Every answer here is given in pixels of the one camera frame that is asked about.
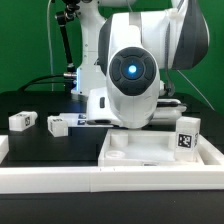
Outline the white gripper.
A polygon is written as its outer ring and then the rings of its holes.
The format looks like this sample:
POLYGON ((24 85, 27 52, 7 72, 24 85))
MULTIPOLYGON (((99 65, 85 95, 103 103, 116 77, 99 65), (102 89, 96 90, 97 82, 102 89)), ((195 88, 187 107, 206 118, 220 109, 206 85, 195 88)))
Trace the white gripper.
POLYGON ((87 123, 91 125, 114 125, 119 127, 144 127, 148 124, 175 124, 187 106, 177 99, 158 99, 149 118, 138 116, 134 121, 125 121, 115 115, 110 107, 105 87, 90 91, 87 100, 87 123))

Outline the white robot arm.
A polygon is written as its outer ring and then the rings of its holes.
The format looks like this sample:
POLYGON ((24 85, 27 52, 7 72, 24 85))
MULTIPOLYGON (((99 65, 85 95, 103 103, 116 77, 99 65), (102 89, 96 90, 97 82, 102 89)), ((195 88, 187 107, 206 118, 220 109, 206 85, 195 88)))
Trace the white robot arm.
POLYGON ((129 129, 147 125, 159 97, 174 94, 160 71, 191 69, 205 57, 209 30, 198 0, 171 0, 161 11, 123 12, 103 18, 100 6, 125 0, 80 0, 83 61, 75 92, 87 98, 87 122, 129 129))

